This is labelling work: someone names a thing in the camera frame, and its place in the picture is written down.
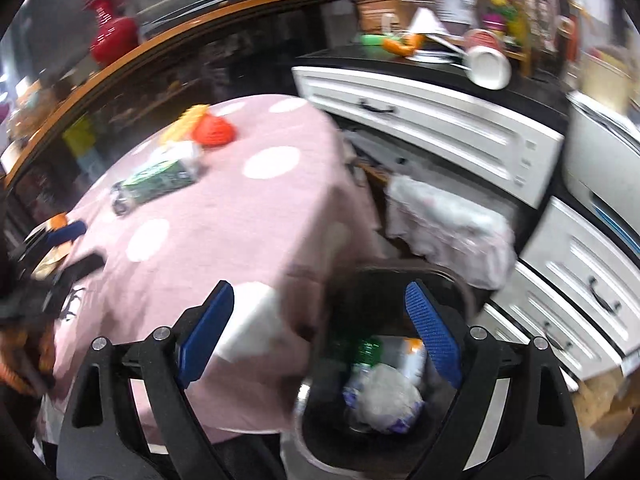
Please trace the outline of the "white crumpled tissue trash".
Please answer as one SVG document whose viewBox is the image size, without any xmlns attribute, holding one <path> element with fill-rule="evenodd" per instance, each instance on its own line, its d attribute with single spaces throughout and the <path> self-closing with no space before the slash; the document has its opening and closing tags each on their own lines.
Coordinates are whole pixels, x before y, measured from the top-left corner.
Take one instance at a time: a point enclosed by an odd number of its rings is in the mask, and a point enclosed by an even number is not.
<svg viewBox="0 0 640 480">
<path fill-rule="evenodd" d="M 343 388 L 349 427 L 359 432 L 406 434 L 424 405 L 418 388 L 395 367 L 358 365 Z"/>
</svg>

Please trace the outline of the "brown rimmed trash bin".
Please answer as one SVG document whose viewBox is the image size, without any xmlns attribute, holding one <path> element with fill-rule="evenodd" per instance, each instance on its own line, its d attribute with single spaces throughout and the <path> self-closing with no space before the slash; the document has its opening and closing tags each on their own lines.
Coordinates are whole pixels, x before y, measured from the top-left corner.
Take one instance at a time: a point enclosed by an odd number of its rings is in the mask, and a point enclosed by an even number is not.
<svg viewBox="0 0 640 480">
<path fill-rule="evenodd" d="M 326 289 L 309 370 L 298 390 L 298 452 L 330 474 L 402 478 L 431 445 L 454 395 L 440 378 L 405 307 L 405 290 L 422 281 L 435 300 L 464 318 L 476 309 L 472 290 L 454 272 L 421 260 L 369 263 L 334 276 Z M 398 370 L 420 392 L 422 408 L 404 432 L 382 432 L 352 408 L 364 374 L 375 365 Z"/>
</svg>

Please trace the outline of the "white middle stack drawer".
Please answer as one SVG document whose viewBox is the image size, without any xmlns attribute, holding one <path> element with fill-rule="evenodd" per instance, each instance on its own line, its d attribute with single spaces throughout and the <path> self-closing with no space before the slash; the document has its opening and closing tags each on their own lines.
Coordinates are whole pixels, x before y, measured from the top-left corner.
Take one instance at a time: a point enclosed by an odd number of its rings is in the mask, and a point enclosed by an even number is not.
<svg viewBox="0 0 640 480">
<path fill-rule="evenodd" d="M 612 344 L 524 263 L 515 265 L 491 304 L 529 337 L 546 338 L 558 360 L 582 382 L 622 364 Z"/>
</svg>

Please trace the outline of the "white stack drawer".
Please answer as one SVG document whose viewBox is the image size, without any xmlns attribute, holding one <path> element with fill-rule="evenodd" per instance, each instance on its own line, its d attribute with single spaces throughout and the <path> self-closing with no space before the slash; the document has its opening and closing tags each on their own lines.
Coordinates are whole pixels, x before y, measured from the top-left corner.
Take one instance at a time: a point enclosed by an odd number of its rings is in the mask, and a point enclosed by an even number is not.
<svg viewBox="0 0 640 480">
<path fill-rule="evenodd" d="M 639 348 L 639 269 L 573 208 L 552 197 L 521 258 L 625 356 Z"/>
<path fill-rule="evenodd" d="M 524 263 L 515 265 L 491 304 L 529 337 L 546 338 L 558 360 L 582 382 L 622 364 L 612 344 Z"/>
</svg>

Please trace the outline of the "tan plush toy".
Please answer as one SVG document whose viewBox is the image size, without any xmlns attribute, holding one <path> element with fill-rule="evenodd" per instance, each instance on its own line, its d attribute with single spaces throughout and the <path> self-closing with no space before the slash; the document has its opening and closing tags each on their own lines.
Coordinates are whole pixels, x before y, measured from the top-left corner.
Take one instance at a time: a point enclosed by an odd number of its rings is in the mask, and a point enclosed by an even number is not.
<svg viewBox="0 0 640 480">
<path fill-rule="evenodd" d="M 619 437 L 639 411 L 639 371 L 624 377 L 616 368 L 581 382 L 572 401 L 580 428 L 599 438 Z"/>
</svg>

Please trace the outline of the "white upper stack drawer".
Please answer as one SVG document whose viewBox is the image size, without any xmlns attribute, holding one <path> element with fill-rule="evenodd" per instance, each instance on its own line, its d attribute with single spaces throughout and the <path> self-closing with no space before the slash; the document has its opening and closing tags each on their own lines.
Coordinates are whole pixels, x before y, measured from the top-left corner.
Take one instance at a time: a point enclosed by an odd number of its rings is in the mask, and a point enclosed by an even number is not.
<svg viewBox="0 0 640 480">
<path fill-rule="evenodd" d="M 521 258 L 625 356 L 639 348 L 639 269 L 573 208 L 552 197 Z"/>
</svg>

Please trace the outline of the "green label plastic bottle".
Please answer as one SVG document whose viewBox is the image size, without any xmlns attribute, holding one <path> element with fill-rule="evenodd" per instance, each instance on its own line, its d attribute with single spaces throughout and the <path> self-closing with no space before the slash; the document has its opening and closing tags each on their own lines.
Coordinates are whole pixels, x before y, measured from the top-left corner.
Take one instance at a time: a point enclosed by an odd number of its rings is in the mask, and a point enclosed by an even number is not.
<svg viewBox="0 0 640 480">
<path fill-rule="evenodd" d="M 202 155 L 202 148 L 193 141 L 157 148 L 141 167 L 112 185 L 112 211 L 126 216 L 139 206 L 198 182 Z"/>
</svg>

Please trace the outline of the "pink polka dot tablecloth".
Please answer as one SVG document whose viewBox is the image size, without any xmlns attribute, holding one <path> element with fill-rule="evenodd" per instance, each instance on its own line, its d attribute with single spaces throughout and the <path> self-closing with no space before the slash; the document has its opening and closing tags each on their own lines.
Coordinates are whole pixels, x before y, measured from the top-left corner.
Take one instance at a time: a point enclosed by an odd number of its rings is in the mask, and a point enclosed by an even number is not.
<svg viewBox="0 0 640 480">
<path fill-rule="evenodd" d="M 60 435 L 70 388 L 93 339 L 115 344 L 171 326 L 220 281 L 232 317 L 186 394 L 209 439 L 282 434 L 337 271 L 381 255 L 366 191 L 346 167 L 341 131 L 294 96 L 261 94 L 215 105 L 233 142 L 206 151 L 198 180 L 118 216 L 110 192 L 158 150 L 152 138 L 122 156 L 70 211 L 87 233 L 70 258 L 102 252 L 104 269 L 79 283 L 56 326 L 55 385 L 40 436 Z"/>
</svg>

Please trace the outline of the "yellow crochet toy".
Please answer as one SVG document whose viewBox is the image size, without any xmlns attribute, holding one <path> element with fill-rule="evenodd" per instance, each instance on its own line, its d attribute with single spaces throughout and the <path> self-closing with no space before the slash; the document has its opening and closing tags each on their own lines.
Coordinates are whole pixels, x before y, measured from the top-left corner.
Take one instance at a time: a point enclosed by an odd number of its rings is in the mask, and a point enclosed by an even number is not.
<svg viewBox="0 0 640 480">
<path fill-rule="evenodd" d="M 208 113 L 207 104 L 196 104 L 185 110 L 160 136 L 160 145 L 190 140 L 192 131 Z"/>
</svg>

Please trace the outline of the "white top desk drawer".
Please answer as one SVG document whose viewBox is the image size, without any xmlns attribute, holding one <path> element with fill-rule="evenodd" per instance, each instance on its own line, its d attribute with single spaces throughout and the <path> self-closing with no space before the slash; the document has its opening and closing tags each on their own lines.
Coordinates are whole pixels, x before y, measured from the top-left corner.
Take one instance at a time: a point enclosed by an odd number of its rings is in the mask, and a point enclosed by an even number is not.
<svg viewBox="0 0 640 480">
<path fill-rule="evenodd" d="M 295 66 L 297 90 L 328 113 L 375 128 L 540 206 L 564 141 L 503 106 L 434 84 L 344 68 Z"/>
</svg>

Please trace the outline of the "white printer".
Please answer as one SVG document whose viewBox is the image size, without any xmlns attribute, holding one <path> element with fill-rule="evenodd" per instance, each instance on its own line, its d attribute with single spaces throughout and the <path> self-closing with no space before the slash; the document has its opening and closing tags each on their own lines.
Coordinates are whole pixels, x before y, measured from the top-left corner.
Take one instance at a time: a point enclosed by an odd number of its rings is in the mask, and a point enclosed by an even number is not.
<svg viewBox="0 0 640 480">
<path fill-rule="evenodd" d="M 567 99 L 565 185 L 638 255 L 639 130 L 629 118 L 582 92 L 570 92 Z"/>
</svg>

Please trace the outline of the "red white paper cup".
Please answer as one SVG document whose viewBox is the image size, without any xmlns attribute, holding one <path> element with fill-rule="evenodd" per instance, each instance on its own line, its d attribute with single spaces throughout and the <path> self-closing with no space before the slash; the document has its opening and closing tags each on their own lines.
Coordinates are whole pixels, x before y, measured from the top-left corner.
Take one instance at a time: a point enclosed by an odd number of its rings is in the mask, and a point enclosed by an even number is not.
<svg viewBox="0 0 640 480">
<path fill-rule="evenodd" d="M 502 90 L 512 76 L 502 40 L 490 30 L 471 29 L 463 37 L 464 66 L 473 84 L 487 90 Z"/>
</svg>

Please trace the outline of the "curved wooden counter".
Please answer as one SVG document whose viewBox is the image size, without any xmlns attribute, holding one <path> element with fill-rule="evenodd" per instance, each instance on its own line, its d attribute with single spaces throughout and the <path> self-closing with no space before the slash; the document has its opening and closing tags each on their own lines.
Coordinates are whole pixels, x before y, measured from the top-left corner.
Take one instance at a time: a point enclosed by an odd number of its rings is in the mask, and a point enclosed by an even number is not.
<svg viewBox="0 0 640 480">
<path fill-rule="evenodd" d="M 255 16 L 332 1 L 336 0 L 244 0 L 236 3 L 226 1 L 215 6 L 214 10 L 197 18 L 191 18 L 189 21 L 146 40 L 139 47 L 100 70 L 99 73 L 72 91 L 70 96 L 58 106 L 42 127 L 29 139 L 26 148 L 6 175 L 4 184 L 11 185 L 27 168 L 32 159 L 46 147 L 53 136 L 66 129 L 93 101 L 99 99 L 103 93 L 110 90 L 119 81 L 159 60 L 169 52 L 217 29 Z"/>
</svg>

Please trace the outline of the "orange peel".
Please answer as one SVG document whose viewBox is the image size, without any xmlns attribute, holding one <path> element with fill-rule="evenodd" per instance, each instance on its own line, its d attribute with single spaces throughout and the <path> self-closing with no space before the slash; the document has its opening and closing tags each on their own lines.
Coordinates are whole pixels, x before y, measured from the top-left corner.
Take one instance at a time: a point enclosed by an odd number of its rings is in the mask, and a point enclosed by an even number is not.
<svg viewBox="0 0 640 480">
<path fill-rule="evenodd" d="M 388 36 L 383 39 L 382 48 L 392 55 L 411 58 L 421 49 L 423 41 L 424 36 L 421 34 L 409 34 L 399 38 Z"/>
</svg>

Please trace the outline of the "white folded tissue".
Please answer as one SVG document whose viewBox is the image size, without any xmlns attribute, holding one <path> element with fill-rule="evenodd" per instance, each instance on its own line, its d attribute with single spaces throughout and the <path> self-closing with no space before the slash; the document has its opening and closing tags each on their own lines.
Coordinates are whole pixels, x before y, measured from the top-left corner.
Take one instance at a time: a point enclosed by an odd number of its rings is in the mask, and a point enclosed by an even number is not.
<svg viewBox="0 0 640 480">
<path fill-rule="evenodd" d="M 419 8 L 416 10 L 407 32 L 410 35 L 448 35 L 448 30 L 442 22 L 439 21 L 437 15 L 429 8 Z"/>
</svg>

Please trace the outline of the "wooden desktop shelf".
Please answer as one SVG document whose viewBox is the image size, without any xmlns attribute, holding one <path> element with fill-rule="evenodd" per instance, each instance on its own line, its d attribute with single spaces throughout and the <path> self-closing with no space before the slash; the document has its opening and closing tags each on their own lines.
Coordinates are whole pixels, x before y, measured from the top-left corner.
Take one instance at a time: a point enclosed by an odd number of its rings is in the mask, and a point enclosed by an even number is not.
<svg viewBox="0 0 640 480">
<path fill-rule="evenodd" d="M 533 75 L 533 33 L 525 0 L 480 0 L 482 23 L 506 44 L 508 57 L 524 77 Z"/>
</svg>

